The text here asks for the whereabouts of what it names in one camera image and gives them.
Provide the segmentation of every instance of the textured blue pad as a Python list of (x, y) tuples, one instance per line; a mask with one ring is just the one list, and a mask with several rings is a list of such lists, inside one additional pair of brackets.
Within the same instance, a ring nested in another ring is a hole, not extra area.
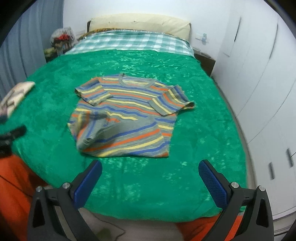
[(81, 184), (75, 190), (73, 197), (73, 205), (76, 209), (84, 207), (94, 186), (102, 174), (102, 163), (97, 161), (93, 168), (88, 172)]
[(224, 210), (227, 207), (227, 193), (221, 183), (204, 161), (199, 163), (198, 172), (216, 206)]

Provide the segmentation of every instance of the metal screw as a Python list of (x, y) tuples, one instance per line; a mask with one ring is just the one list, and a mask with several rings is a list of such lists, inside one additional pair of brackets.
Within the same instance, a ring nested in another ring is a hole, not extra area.
[(232, 186), (233, 188), (238, 188), (238, 187), (239, 187), (239, 184), (236, 183), (236, 182), (233, 182), (233, 183), (231, 183), (231, 186)]
[(263, 187), (263, 186), (259, 186), (259, 189), (263, 192), (265, 191), (265, 187)]
[(63, 184), (63, 188), (67, 189), (70, 186), (70, 183), (66, 182)]
[(40, 192), (41, 190), (42, 190), (42, 187), (41, 186), (36, 187), (36, 191), (37, 192)]

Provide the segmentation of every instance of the orange pants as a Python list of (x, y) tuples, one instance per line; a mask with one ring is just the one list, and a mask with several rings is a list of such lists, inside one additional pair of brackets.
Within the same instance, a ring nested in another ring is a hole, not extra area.
[[(37, 186), (46, 185), (19, 157), (12, 155), (0, 159), (0, 230), (7, 230), (4, 226), (8, 226), (14, 236), (26, 241), (32, 196)], [(185, 241), (200, 241), (217, 218), (198, 218), (192, 222), (177, 223), (177, 227)], [(234, 237), (241, 220), (242, 216), (238, 216), (226, 241)]]

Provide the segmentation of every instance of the green bedspread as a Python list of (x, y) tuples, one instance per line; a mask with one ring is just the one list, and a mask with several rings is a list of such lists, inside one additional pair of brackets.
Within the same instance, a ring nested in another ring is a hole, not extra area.
[(101, 158), (103, 173), (86, 208), (117, 218), (173, 222), (217, 214), (198, 163), (208, 159), (229, 181), (245, 187), (245, 155), (231, 114), (193, 57), (152, 50), (60, 56), (28, 78), (36, 86), (0, 133), (25, 124), (28, 132), (14, 141), (14, 153), (55, 187), (72, 181), (94, 159), (76, 150), (67, 127), (79, 99), (74, 88), (118, 73), (179, 84), (196, 107), (178, 116), (168, 158)]

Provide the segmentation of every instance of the gray curtain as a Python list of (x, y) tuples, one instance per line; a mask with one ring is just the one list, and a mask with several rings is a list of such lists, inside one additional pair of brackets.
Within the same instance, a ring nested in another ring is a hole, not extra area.
[(0, 47), (0, 100), (17, 83), (46, 64), (43, 49), (63, 26), (64, 0), (37, 0), (10, 30)]

